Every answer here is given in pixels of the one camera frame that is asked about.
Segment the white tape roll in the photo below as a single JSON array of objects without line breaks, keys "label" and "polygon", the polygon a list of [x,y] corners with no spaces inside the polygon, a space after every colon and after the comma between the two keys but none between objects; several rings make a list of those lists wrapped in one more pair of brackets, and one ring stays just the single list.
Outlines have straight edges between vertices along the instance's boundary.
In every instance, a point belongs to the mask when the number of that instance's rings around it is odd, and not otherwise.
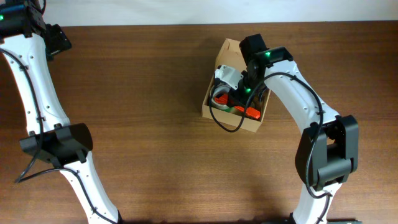
[{"label": "white tape roll", "polygon": [[226,103],[218,103],[216,101],[217,98],[220,98],[224,94],[228,94],[230,90],[230,87],[226,85],[220,85],[218,87],[213,86],[211,88],[211,91],[209,93],[209,97],[211,98],[211,105],[219,110],[227,110],[229,107],[226,105]]}]

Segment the green tape roll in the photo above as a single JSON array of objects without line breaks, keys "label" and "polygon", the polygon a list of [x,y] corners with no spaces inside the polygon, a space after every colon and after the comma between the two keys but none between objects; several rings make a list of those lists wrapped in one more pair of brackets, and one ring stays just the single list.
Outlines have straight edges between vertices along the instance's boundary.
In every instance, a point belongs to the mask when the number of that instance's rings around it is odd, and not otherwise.
[{"label": "green tape roll", "polygon": [[227,113],[235,113],[236,112],[235,108],[227,108],[224,111]]}]

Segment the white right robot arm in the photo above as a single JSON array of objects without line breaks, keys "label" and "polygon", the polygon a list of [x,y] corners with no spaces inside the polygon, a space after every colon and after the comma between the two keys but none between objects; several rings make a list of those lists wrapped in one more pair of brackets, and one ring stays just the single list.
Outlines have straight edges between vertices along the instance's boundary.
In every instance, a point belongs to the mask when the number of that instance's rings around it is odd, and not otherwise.
[{"label": "white right robot arm", "polygon": [[288,223],[326,223],[333,197],[358,168],[358,122],[328,106],[304,79],[285,47],[266,47],[261,34],[245,37],[239,48],[246,71],[237,99],[247,110],[254,94],[273,91],[301,133],[295,167],[303,182]]}]

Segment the cardboard box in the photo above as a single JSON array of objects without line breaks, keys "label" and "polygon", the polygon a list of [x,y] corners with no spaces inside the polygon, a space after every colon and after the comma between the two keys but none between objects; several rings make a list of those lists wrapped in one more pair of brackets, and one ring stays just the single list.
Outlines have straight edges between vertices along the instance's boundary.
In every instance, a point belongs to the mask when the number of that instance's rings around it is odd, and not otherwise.
[{"label": "cardboard box", "polygon": [[[240,41],[233,39],[224,40],[223,45],[221,46],[221,49],[215,60],[215,69],[217,69],[219,65],[228,65],[240,71],[245,70],[246,64],[241,54],[239,43]],[[204,118],[212,119],[210,109],[208,106],[208,100],[210,97],[210,91],[213,88],[213,86],[214,86],[214,78],[213,76],[211,76],[210,84],[208,86],[206,96],[202,103],[201,115]],[[261,103],[255,103],[256,108],[261,113],[260,118],[259,119],[245,118],[241,126],[241,129],[245,129],[247,131],[251,131],[254,133],[257,132],[257,130],[262,125],[270,93],[271,92],[269,90],[266,90],[262,96]],[[235,109],[226,111],[226,110],[219,110],[218,108],[212,108],[212,112],[215,118],[221,124],[228,124],[236,127],[241,120],[241,112]]]}]

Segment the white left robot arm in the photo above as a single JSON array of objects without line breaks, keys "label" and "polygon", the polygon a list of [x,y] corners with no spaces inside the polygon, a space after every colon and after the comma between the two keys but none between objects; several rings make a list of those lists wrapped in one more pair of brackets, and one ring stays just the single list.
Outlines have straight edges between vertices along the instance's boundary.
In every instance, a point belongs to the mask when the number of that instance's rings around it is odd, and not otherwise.
[{"label": "white left robot arm", "polygon": [[59,25],[45,23],[45,8],[45,1],[1,1],[1,55],[24,106],[28,137],[19,144],[32,157],[15,182],[60,172],[89,223],[122,223],[97,175],[87,125],[71,124],[57,97],[47,62],[72,45]]}]

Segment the orange utility knife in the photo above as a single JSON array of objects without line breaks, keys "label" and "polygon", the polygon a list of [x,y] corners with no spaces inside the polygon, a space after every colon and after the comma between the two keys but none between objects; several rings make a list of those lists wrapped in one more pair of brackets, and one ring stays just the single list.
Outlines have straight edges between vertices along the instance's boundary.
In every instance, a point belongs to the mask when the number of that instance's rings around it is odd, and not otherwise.
[{"label": "orange utility knife", "polygon": [[[226,106],[228,108],[228,95],[227,94],[222,94],[219,97],[215,97],[214,101],[217,105],[221,105],[221,106]],[[236,110],[240,111],[240,112],[244,112],[244,107],[242,106],[233,106],[233,108],[235,108]],[[250,117],[250,118],[254,118],[254,119],[259,119],[261,117],[261,113],[260,111],[256,110],[253,107],[249,107],[246,110],[246,116]]]}]

